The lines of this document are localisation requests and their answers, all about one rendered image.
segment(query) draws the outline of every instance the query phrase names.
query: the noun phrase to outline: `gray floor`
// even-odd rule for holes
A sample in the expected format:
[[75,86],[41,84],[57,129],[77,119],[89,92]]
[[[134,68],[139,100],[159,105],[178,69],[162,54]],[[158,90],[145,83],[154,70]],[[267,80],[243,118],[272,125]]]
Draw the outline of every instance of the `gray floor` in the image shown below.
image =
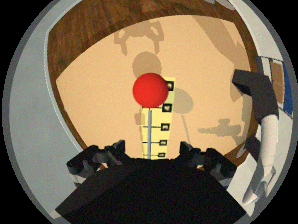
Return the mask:
[[[10,155],[15,170],[19,169],[21,172],[16,172],[19,176],[19,181],[25,186],[26,192],[35,202],[35,205],[39,207],[48,218],[47,213],[51,213],[56,206],[75,189],[68,175],[65,163],[82,149],[77,144],[62,119],[51,89],[49,88],[45,44],[49,29],[77,2],[62,0],[55,5],[54,2],[51,3],[50,6],[52,6],[52,8],[47,10],[48,12],[45,11],[41,14],[41,16],[44,15],[44,18],[36,27],[31,27],[31,29],[35,29],[28,39],[28,42],[24,42],[24,38],[26,37],[24,37],[23,42],[21,42],[24,46],[23,51],[21,51],[19,47],[16,52],[15,58],[19,57],[18,64],[12,64],[10,67],[8,74],[11,79],[10,98],[9,90],[7,90],[10,87],[6,87],[8,96],[6,96],[3,101],[3,108],[5,108],[6,111],[4,118],[7,118],[8,121],[4,127],[6,127],[6,130],[10,130],[11,137],[11,139],[6,137],[6,142],[8,149],[13,148],[13,151],[9,150],[8,154]],[[294,79],[293,67],[289,61],[287,52],[283,49],[282,42],[278,35],[276,35],[276,33],[270,35],[264,27],[257,29],[259,26],[252,25],[258,20],[256,17],[253,17],[250,7],[247,7],[242,1],[231,0],[230,2],[237,10],[240,9],[242,11],[242,16],[245,22],[247,22],[250,31],[254,32],[254,40],[256,41],[258,54],[260,56],[284,60],[286,65],[289,66],[288,73],[290,81],[296,84],[297,81]],[[293,87],[293,98],[294,101],[297,101],[297,86],[295,85]],[[291,131],[291,127],[286,123],[282,122],[281,125],[281,130],[287,132]],[[277,164],[280,167],[280,177],[285,176],[290,166],[289,161],[291,161],[294,152],[293,141],[297,141],[297,133],[295,134],[295,139],[292,139],[290,153],[283,152],[283,159]],[[278,147],[281,148],[284,145],[290,145],[289,137],[280,139],[279,145]],[[277,185],[281,184],[278,180],[276,181],[277,184],[274,189],[272,189],[272,195],[277,191]],[[236,199],[237,197],[241,198],[242,196],[239,194],[235,196]],[[261,201],[256,205],[257,208],[262,210],[268,201],[270,201],[269,199],[271,200],[272,196],[268,198],[268,200],[264,199]],[[252,214],[251,218],[244,217],[237,223],[250,223],[255,216],[256,215]],[[66,223],[66,221],[58,219],[55,223]]]

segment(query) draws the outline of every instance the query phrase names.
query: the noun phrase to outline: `red sphere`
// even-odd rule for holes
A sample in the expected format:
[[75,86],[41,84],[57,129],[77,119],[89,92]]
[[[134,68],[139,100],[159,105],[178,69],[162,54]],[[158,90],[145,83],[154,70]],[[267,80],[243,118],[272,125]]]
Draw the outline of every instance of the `red sphere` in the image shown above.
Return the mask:
[[168,98],[167,82],[158,74],[146,73],[137,78],[133,86],[133,96],[143,107],[155,108]]

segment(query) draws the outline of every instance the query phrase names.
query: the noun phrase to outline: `gray pole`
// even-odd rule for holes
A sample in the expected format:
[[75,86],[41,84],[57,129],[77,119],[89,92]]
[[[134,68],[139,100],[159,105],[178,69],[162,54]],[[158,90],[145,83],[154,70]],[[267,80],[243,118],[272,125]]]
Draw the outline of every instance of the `gray pole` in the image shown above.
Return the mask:
[[148,159],[151,159],[151,124],[152,124],[152,110],[148,110]]

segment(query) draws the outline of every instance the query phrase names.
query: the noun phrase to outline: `circular fisheye frame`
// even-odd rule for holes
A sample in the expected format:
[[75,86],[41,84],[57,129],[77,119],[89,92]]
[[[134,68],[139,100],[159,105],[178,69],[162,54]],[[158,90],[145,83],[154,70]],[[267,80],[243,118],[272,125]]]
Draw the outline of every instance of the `circular fisheye frame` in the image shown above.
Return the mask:
[[[162,85],[137,97],[158,105],[135,100],[143,74]],[[61,0],[15,50],[2,121],[51,223],[242,224],[290,168],[297,100],[286,48],[250,1]]]

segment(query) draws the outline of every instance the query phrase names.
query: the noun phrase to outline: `yellow ruler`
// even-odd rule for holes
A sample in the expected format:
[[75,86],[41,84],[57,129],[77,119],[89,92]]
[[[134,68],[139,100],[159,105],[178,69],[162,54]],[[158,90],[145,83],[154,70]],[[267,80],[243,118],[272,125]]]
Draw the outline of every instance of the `yellow ruler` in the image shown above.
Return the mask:
[[[151,155],[150,159],[163,159],[166,157],[168,142],[170,138],[174,94],[175,78],[163,77],[169,87],[169,95],[166,101],[157,108],[151,108]],[[141,129],[142,129],[142,150],[143,158],[148,158],[148,108],[141,109]]]

